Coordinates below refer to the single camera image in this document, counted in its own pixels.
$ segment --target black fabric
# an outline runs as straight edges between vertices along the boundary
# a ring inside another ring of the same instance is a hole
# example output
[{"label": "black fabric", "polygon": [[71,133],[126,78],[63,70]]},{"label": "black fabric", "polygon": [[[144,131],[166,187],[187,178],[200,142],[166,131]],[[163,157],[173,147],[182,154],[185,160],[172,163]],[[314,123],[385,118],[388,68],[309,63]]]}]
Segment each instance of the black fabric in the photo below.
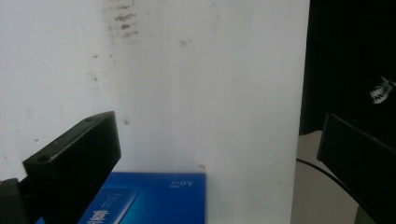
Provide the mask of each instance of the black fabric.
[{"label": "black fabric", "polygon": [[396,89],[382,104],[370,91],[396,81],[396,1],[311,0],[300,134],[321,130],[326,113],[396,127]]}]

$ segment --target black plastic part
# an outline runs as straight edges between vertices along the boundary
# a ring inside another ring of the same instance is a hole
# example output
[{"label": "black plastic part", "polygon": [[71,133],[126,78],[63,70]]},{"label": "black plastic part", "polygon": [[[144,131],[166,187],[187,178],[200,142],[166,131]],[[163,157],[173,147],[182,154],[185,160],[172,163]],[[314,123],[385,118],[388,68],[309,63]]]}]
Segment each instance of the black plastic part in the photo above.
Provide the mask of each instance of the black plastic part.
[{"label": "black plastic part", "polygon": [[24,161],[45,222],[77,223],[119,159],[115,115],[107,112],[84,119]]},{"label": "black plastic part", "polygon": [[318,160],[378,224],[396,223],[396,150],[359,122],[328,115]]},{"label": "black plastic part", "polygon": [[17,179],[5,180],[0,185],[0,223],[30,223]]}]

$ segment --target black cloth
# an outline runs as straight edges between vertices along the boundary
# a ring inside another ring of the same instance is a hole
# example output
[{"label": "black cloth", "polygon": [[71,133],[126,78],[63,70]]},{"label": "black cloth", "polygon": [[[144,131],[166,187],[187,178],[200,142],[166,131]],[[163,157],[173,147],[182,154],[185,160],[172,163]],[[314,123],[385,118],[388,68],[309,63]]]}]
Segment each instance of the black cloth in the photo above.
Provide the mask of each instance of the black cloth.
[{"label": "black cloth", "polygon": [[311,0],[300,134],[322,130],[326,113],[378,129],[396,127],[396,1]]}]

